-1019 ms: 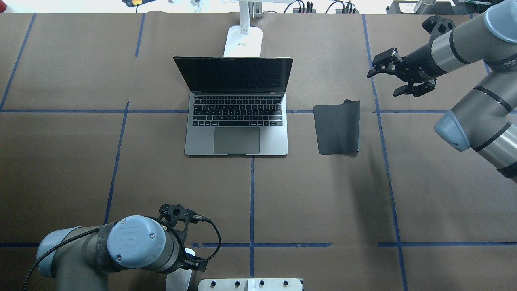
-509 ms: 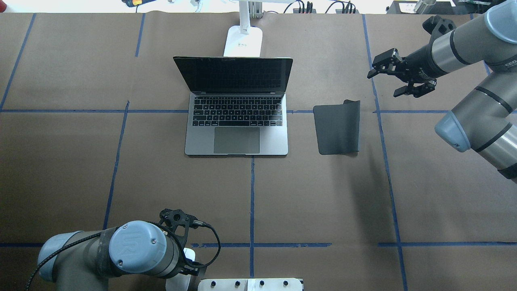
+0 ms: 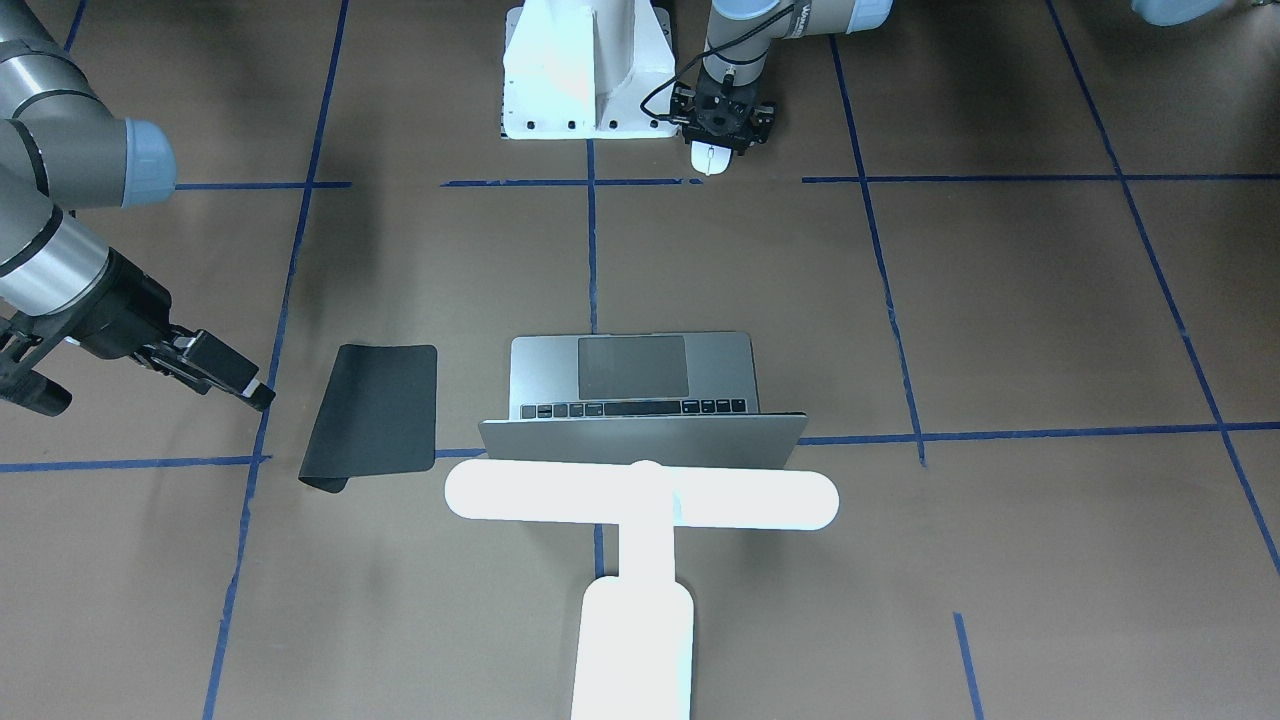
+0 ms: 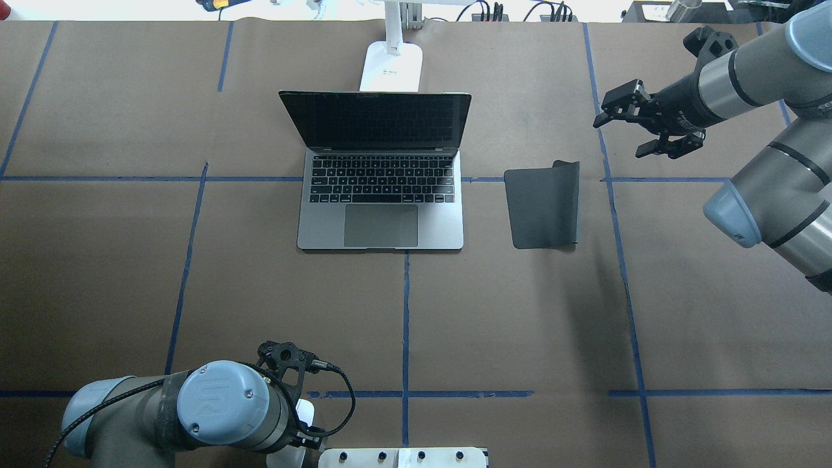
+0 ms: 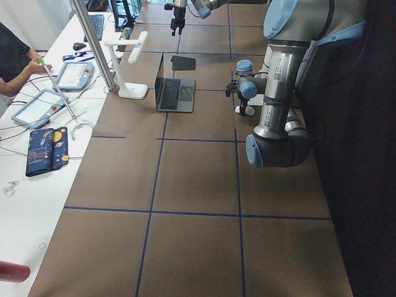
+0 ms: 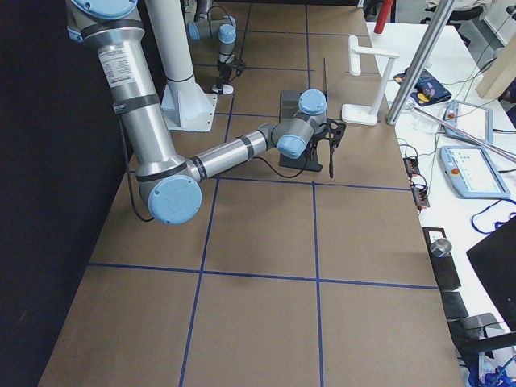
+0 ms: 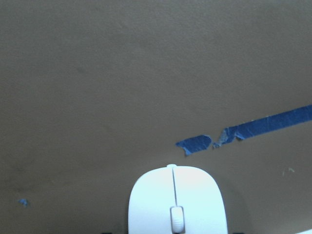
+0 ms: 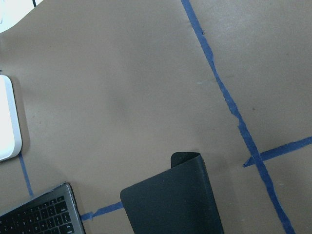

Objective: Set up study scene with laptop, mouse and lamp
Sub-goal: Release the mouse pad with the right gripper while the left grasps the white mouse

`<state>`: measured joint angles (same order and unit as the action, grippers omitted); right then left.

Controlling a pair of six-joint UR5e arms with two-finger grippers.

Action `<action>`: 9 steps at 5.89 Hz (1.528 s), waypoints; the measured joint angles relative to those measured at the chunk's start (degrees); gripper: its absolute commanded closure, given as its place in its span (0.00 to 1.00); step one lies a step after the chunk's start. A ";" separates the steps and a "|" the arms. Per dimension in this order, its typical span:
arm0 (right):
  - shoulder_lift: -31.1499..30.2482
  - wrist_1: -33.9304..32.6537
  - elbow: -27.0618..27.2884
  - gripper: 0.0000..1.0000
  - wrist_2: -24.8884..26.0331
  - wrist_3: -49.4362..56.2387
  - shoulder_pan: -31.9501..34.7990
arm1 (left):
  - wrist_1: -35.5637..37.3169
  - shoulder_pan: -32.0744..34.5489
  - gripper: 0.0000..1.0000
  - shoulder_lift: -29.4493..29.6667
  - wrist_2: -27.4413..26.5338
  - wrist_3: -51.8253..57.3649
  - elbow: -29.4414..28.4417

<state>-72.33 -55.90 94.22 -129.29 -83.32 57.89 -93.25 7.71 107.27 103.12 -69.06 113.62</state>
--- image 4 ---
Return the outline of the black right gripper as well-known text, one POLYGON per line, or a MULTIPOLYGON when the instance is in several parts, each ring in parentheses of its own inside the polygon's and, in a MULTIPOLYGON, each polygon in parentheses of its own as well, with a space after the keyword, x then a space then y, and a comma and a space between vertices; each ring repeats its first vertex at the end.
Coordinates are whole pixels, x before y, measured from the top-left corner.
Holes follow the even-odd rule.
POLYGON ((697 88, 667 88, 647 93, 641 79, 633 79, 608 91, 592 127, 614 120, 641 124, 658 137, 639 145, 635 157, 665 154, 669 159, 686 156, 705 141, 705 113, 697 88), (670 141, 670 136, 681 137, 670 141))

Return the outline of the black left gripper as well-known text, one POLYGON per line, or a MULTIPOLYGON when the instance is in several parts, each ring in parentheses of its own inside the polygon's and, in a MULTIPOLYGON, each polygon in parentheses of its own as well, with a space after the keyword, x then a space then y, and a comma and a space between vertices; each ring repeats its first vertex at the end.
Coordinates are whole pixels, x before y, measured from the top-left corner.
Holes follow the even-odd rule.
POLYGON ((285 428, 279 431, 279 438, 268 449, 283 449, 291 445, 304 449, 320 449, 324 436, 313 435, 315 426, 300 420, 296 409, 304 384, 304 375, 325 370, 325 362, 308 350, 301 350, 294 343, 265 341, 258 347, 256 368, 263 371, 268 385, 274 389, 288 406, 285 428))

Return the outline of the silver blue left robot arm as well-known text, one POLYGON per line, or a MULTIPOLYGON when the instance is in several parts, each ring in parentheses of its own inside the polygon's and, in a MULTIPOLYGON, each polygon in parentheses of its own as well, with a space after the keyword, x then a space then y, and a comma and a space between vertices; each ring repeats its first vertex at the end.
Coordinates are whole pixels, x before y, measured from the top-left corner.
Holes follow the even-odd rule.
POLYGON ((293 343, 267 341, 257 355, 84 385, 42 465, 60 447, 95 467, 172 467, 180 452, 234 447, 265 455, 268 467, 303 467, 329 435, 300 418, 304 376, 334 367, 293 343))

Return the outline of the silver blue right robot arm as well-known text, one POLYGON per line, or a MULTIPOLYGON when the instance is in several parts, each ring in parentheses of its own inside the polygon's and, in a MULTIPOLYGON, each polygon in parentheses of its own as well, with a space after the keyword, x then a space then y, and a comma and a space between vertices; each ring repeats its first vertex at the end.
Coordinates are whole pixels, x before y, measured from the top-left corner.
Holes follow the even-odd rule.
POLYGON ((770 141, 705 202, 705 217, 743 248, 765 245, 830 293, 830 2, 796 13, 748 42, 707 25, 683 39, 694 68, 648 92, 634 78, 607 91, 593 126, 639 125, 653 136, 635 157, 681 158, 711 128, 775 107, 770 141))

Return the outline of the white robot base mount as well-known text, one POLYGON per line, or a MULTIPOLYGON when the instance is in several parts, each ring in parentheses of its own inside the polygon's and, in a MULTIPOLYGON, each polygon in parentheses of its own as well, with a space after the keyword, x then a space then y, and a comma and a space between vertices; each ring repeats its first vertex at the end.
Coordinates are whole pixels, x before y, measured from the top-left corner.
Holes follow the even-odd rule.
POLYGON ((478 447, 328 449, 318 467, 488 467, 488 452, 478 447))

